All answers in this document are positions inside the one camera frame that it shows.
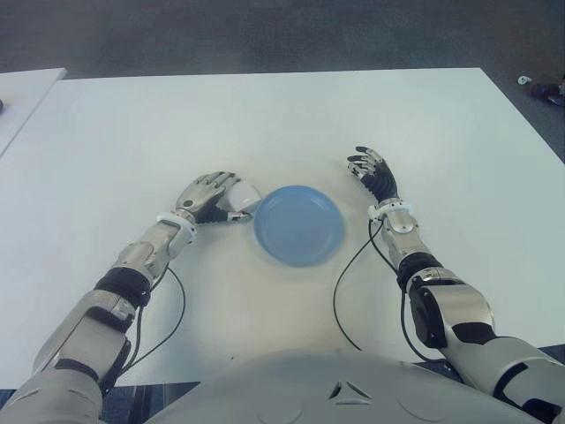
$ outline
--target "black joint cover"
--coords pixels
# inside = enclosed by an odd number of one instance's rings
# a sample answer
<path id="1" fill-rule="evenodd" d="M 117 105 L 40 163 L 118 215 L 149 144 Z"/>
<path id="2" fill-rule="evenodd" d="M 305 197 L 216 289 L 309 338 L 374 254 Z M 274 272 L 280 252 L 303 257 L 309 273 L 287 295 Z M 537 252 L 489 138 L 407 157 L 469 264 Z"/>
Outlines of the black joint cover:
<path id="1" fill-rule="evenodd" d="M 110 311 L 102 309 L 101 307 L 91 307 L 88 309 L 86 316 L 101 322 L 102 324 L 108 325 L 112 329 L 119 331 L 120 333 L 125 333 L 127 329 L 132 325 L 133 317 L 130 316 L 129 319 L 122 321 L 117 316 L 113 315 Z"/>
<path id="2" fill-rule="evenodd" d="M 448 345 L 443 329 L 443 319 L 432 293 L 425 287 L 410 290 L 410 306 L 419 340 L 432 349 Z"/>
<path id="3" fill-rule="evenodd" d="M 95 289 L 122 296 L 136 308 L 146 306 L 151 299 L 149 281 L 131 268 L 112 268 L 98 282 Z"/>
<path id="4" fill-rule="evenodd" d="M 493 327 L 484 322 L 463 322 L 454 325 L 452 330 L 457 338 L 464 343 L 484 345 L 496 338 Z"/>
<path id="5" fill-rule="evenodd" d="M 400 265 L 398 265 L 398 277 L 396 281 L 400 289 L 406 292 L 408 280 L 410 280 L 414 274 L 426 268 L 443 268 L 443 266 L 432 254 L 425 252 L 416 252 L 406 256 L 400 262 Z"/>
<path id="6" fill-rule="evenodd" d="M 55 364 L 55 369 L 72 369 L 73 371 L 79 371 L 82 374 L 88 375 L 95 382 L 98 381 L 98 374 L 91 367 L 77 360 L 61 359 Z"/>

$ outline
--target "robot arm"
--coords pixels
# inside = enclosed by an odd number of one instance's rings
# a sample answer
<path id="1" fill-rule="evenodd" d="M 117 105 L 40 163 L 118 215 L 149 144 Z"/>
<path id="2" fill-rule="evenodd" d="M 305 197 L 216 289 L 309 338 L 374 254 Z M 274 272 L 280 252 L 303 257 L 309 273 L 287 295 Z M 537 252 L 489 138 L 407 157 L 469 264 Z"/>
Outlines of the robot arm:
<path id="1" fill-rule="evenodd" d="M 384 160 L 368 148 L 349 158 L 350 172 L 373 193 L 369 208 L 382 221 L 382 238 L 410 298 L 419 340 L 439 349 L 463 381 L 543 422 L 557 422 L 565 407 L 565 367 L 519 338 L 494 333 L 485 297 L 444 268 L 418 235 L 410 205 L 396 193 Z"/>
<path id="2" fill-rule="evenodd" d="M 226 172 L 196 179 L 172 213 L 160 214 L 121 252 L 41 348 L 32 378 L 8 400 L 1 422 L 99 422 L 102 395 L 114 386 L 130 351 L 125 332 L 149 302 L 153 281 L 195 240 L 195 224 L 248 217 L 216 206 L 238 181 Z"/>

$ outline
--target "white tabletop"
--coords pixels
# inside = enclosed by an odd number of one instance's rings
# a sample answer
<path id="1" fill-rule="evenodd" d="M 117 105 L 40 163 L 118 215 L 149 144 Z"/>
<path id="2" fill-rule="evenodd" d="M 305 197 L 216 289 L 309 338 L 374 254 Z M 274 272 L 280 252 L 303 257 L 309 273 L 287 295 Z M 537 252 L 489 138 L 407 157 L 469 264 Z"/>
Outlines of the white tabletop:
<path id="1" fill-rule="evenodd" d="M 321 190 L 343 214 L 343 245 L 295 269 L 261 251 L 252 223 L 200 227 L 172 263 L 189 298 L 182 326 L 118 383 L 202 381 L 265 352 L 349 348 L 331 293 L 366 240 L 374 201 L 346 172 L 356 145 L 387 159 L 422 238 L 486 295 L 498 334 L 563 343 L 565 170 L 480 69 L 64 80 L 0 162 L 0 386 L 26 380 L 122 247 L 213 170 L 263 194 Z M 394 276 L 366 250 L 339 291 L 343 325 L 367 351 L 417 360 L 399 302 Z M 140 352 L 180 307 L 167 278 L 144 314 Z"/>
<path id="2" fill-rule="evenodd" d="M 65 69 L 0 73 L 0 157 Z"/>

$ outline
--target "floor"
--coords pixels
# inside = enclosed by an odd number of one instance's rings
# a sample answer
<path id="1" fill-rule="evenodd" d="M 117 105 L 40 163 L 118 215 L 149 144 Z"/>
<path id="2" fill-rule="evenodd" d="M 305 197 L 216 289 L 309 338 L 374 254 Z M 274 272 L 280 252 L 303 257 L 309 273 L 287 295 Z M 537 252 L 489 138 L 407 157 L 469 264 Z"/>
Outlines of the floor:
<path id="1" fill-rule="evenodd" d="M 77 79 L 477 66 L 565 162 L 563 108 L 516 84 L 523 74 L 556 82 L 565 73 L 564 16 L 562 0 L 0 0 L 0 72 L 65 67 Z M 565 360 L 562 346 L 547 351 Z M 103 418 L 126 422 L 133 393 L 112 392 Z M 0 390 L 0 406 L 9 395 Z M 150 397 L 154 413 L 161 388 Z"/>

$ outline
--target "black cable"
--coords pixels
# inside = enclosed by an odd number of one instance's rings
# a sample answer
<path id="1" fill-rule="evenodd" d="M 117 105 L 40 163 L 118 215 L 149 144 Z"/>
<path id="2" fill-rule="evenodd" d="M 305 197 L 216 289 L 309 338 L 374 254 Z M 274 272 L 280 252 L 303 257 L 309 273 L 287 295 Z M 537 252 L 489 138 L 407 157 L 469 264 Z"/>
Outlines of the black cable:
<path id="1" fill-rule="evenodd" d="M 138 356 L 139 345 L 141 344 L 141 317 L 142 316 L 143 316 L 143 307 L 139 307 L 136 337 L 135 337 L 135 347 L 133 348 L 133 354 L 130 357 L 130 360 L 128 360 L 127 364 L 125 364 L 124 367 L 122 368 L 122 370 L 120 371 L 120 375 L 125 372 L 125 369 L 128 368 L 132 364 L 132 362 L 135 361 L 135 358 Z"/>
<path id="2" fill-rule="evenodd" d="M 149 292 L 152 292 L 155 289 L 155 287 L 157 287 L 161 283 L 161 281 L 165 277 L 165 274 L 167 274 L 168 268 L 169 268 L 169 264 L 167 264 L 167 266 L 165 267 L 165 270 L 162 272 L 161 276 L 159 276 L 159 278 L 157 278 L 157 281 L 155 281 L 154 284 L 151 286 L 151 288 L 149 289 Z M 143 316 L 143 307 L 140 307 L 139 312 L 138 312 L 138 321 L 137 321 L 137 329 L 136 329 L 136 337 L 135 337 L 135 347 L 133 348 L 133 354 L 130 357 L 130 360 L 128 360 L 128 362 L 124 365 L 124 367 L 120 371 L 120 375 L 125 372 L 126 368 L 129 369 L 132 366 L 132 363 L 135 361 L 135 358 L 138 356 L 139 346 L 141 344 L 141 317 L 142 316 Z"/>
<path id="3" fill-rule="evenodd" d="M 157 288 L 157 286 L 161 283 L 161 281 L 163 280 L 163 278 L 165 277 L 165 274 L 167 274 L 167 270 L 169 269 L 169 264 L 167 264 L 167 266 L 165 267 L 165 270 L 162 272 L 161 276 L 159 278 L 157 278 L 157 281 L 155 281 L 153 283 L 153 285 L 151 286 L 151 288 L 149 289 L 149 292 L 152 292 L 153 290 L 155 290 Z"/>
<path id="4" fill-rule="evenodd" d="M 156 351 L 157 349 L 159 349 L 159 347 L 161 347 L 165 342 L 167 342 L 167 340 L 169 340 L 171 337 L 173 337 L 173 335 L 175 334 L 175 332 L 177 331 L 178 327 L 180 326 L 181 322 L 183 321 L 183 318 L 185 317 L 185 310 L 186 310 L 186 292 L 185 292 L 185 288 L 183 286 L 183 283 L 180 281 L 180 278 L 178 277 L 177 273 L 175 271 L 173 271 L 170 267 L 167 267 L 165 269 L 165 272 L 169 271 L 173 277 L 175 277 L 175 279 L 177 280 L 178 283 L 178 287 L 180 287 L 180 290 L 182 292 L 183 295 L 183 309 L 180 313 L 180 316 L 178 317 L 178 321 L 177 324 L 175 325 L 175 327 L 173 328 L 173 330 L 158 344 L 155 345 L 155 347 L 153 347 L 151 350 L 149 350 L 147 353 L 144 353 L 140 358 L 136 359 L 136 360 L 130 360 L 130 362 L 128 362 L 128 365 L 126 365 L 125 367 L 122 368 L 122 371 L 120 372 L 120 375 L 123 375 L 126 371 L 128 371 L 129 369 L 131 369 L 132 367 L 135 367 L 137 364 L 139 364 L 142 360 L 144 360 L 147 356 L 149 356 L 151 353 L 153 353 L 154 351 Z M 151 288 L 151 290 L 153 290 L 156 285 L 158 285 L 162 280 L 162 276 L 159 277 L 159 280 L 157 280 L 157 282 L 153 285 L 153 287 Z"/>
<path id="5" fill-rule="evenodd" d="M 379 220 L 379 221 L 380 221 L 380 227 L 377 230 L 377 232 L 379 232 L 380 228 L 382 228 L 382 226 L 384 225 L 384 223 L 381 220 Z M 369 231 L 369 241 L 371 241 L 371 244 L 373 245 L 374 250 L 377 251 L 377 254 L 379 254 L 379 256 L 382 258 L 382 260 L 388 265 L 388 267 L 390 269 L 392 269 L 392 272 L 395 273 L 395 276 L 398 276 L 398 271 L 396 270 L 396 268 L 393 267 L 392 263 L 390 263 L 390 261 L 387 259 L 387 257 L 384 254 L 382 254 L 380 249 L 377 247 L 377 244 L 374 242 L 374 239 L 371 237 L 371 224 L 372 223 L 373 223 L 373 221 L 369 220 L 369 229 L 368 229 L 368 231 Z"/>
<path id="6" fill-rule="evenodd" d="M 371 243 L 374 247 L 374 250 L 377 252 L 377 254 L 379 254 L 379 256 L 381 257 L 381 259 L 388 265 L 388 267 L 392 270 L 392 272 L 395 273 L 395 275 L 398 275 L 398 271 L 396 270 L 396 268 L 393 266 L 393 264 L 388 260 L 388 258 L 383 254 L 383 252 L 380 251 L 379 247 L 377 246 L 377 244 L 374 241 L 374 238 L 376 237 L 376 235 L 379 233 L 379 231 L 382 229 L 383 226 L 383 222 L 381 220 L 380 221 L 380 226 L 377 229 L 377 231 L 372 234 L 371 232 L 371 228 L 372 228 L 372 224 L 373 221 L 369 221 L 368 224 L 368 232 L 369 232 L 369 239 L 361 246 L 361 248 L 359 250 L 357 250 L 357 252 L 353 255 L 353 257 L 351 258 L 351 260 L 348 262 L 348 264 L 345 266 L 345 268 L 342 271 L 342 274 L 337 278 L 337 282 L 335 283 L 335 288 L 334 288 L 334 296 L 332 299 L 332 303 L 333 303 L 333 308 L 334 308 L 334 317 L 335 317 L 335 322 L 337 323 L 337 326 L 339 327 L 339 330 L 342 332 L 343 336 L 353 345 L 353 347 L 355 347 L 358 351 L 363 351 L 363 349 L 361 349 L 353 340 L 351 340 L 351 338 L 349 337 L 349 335 L 345 332 L 345 330 L 342 327 L 342 324 L 339 321 L 339 318 L 337 316 L 337 310 L 335 308 L 335 297 L 337 294 L 337 288 L 339 286 L 339 283 L 342 281 L 343 275 L 345 274 L 345 272 L 349 269 L 349 267 L 351 266 L 351 264 L 357 259 L 357 257 L 361 254 L 361 252 L 363 252 L 363 250 L 367 247 L 367 245 L 369 243 Z M 430 362 L 430 363 L 437 363 L 437 362 L 443 362 L 444 360 L 432 360 L 430 358 L 427 358 L 426 356 L 424 356 L 422 353 L 419 352 L 418 349 L 416 349 L 416 346 L 414 346 L 414 344 L 412 344 L 410 337 L 408 336 L 408 332 L 406 331 L 406 322 L 404 320 L 404 309 L 405 309 L 405 305 L 406 305 L 406 293 L 402 293 L 402 297 L 401 297 L 401 303 L 400 303 L 400 324 L 402 327 L 402 331 L 403 331 L 403 335 L 404 335 L 404 339 L 406 340 L 406 343 L 408 344 L 408 346 L 412 349 L 412 351 L 416 354 L 416 356 L 418 356 L 419 358 L 421 358 L 424 362 Z"/>
<path id="7" fill-rule="evenodd" d="M 380 221 L 379 230 L 380 230 L 380 228 L 382 228 L 383 225 L 384 225 L 384 223 L 382 221 Z M 371 221 L 369 221 L 369 237 L 370 236 L 371 236 Z M 374 239 L 370 237 L 369 241 L 371 241 L 371 244 L 373 244 L 374 250 L 377 251 L 377 254 L 379 254 L 379 256 L 382 258 L 382 260 L 387 263 L 388 267 L 390 269 L 392 269 L 392 272 L 394 272 L 398 276 L 398 271 L 396 271 L 396 269 L 392 265 L 392 263 L 390 263 L 390 261 L 385 257 L 385 255 L 380 251 L 379 247 L 374 242 Z M 430 358 L 427 358 L 422 353 L 420 353 L 418 349 L 416 349 L 416 346 L 414 344 L 412 344 L 410 337 L 408 336 L 408 331 L 406 331 L 406 321 L 404 319 L 405 306 L 406 306 L 406 293 L 403 291 L 402 292 L 402 298 L 401 298 L 401 301 L 400 301 L 400 326 L 402 327 L 404 339 L 406 340 L 406 343 L 408 344 L 408 346 L 412 349 L 412 351 L 416 354 L 416 356 L 418 356 L 424 362 L 431 362 L 431 363 L 443 362 L 444 360 L 432 360 Z"/>
<path id="8" fill-rule="evenodd" d="M 416 346 L 414 344 L 412 344 L 410 338 L 408 337 L 408 332 L 406 331 L 406 322 L 404 320 L 405 305 L 406 305 L 406 293 L 403 291 L 402 299 L 400 300 L 400 326 L 403 329 L 404 339 L 406 340 L 406 343 L 412 349 L 412 351 L 416 353 L 416 356 L 418 356 L 424 362 L 430 362 L 430 363 L 443 362 L 444 360 L 432 360 L 431 358 L 427 358 L 422 353 L 420 353 L 418 349 L 416 349 Z"/>
<path id="9" fill-rule="evenodd" d="M 363 250 L 369 245 L 369 243 L 371 243 L 373 241 L 373 238 L 379 233 L 381 228 L 382 228 L 382 223 L 380 224 L 380 227 L 377 229 L 377 231 L 374 234 L 371 234 L 371 221 L 369 221 L 369 239 L 359 248 L 359 250 L 357 250 L 357 252 L 353 255 L 353 257 L 350 259 L 348 264 L 345 265 L 345 268 L 343 269 L 340 276 L 337 278 L 337 282 L 335 283 L 335 287 L 334 287 L 334 296 L 333 296 L 333 299 L 332 299 L 332 304 L 333 304 L 333 308 L 334 308 L 335 322 L 337 323 L 337 326 L 339 327 L 339 330 L 342 332 L 343 336 L 345 338 L 347 338 L 347 340 L 358 351 L 363 351 L 363 349 L 361 349 L 359 346 L 357 346 L 357 344 L 353 340 L 351 340 L 351 338 L 345 332 L 345 329 L 343 329 L 342 324 L 339 321 L 339 318 L 337 317 L 337 309 L 335 308 L 335 297 L 336 297 L 336 294 L 337 294 L 337 288 L 339 287 L 339 283 L 341 283 L 341 281 L 342 281 L 343 275 L 345 274 L 345 272 L 347 272 L 347 270 L 349 269 L 351 264 L 357 259 L 357 257 L 361 254 L 361 252 L 363 252 Z"/>

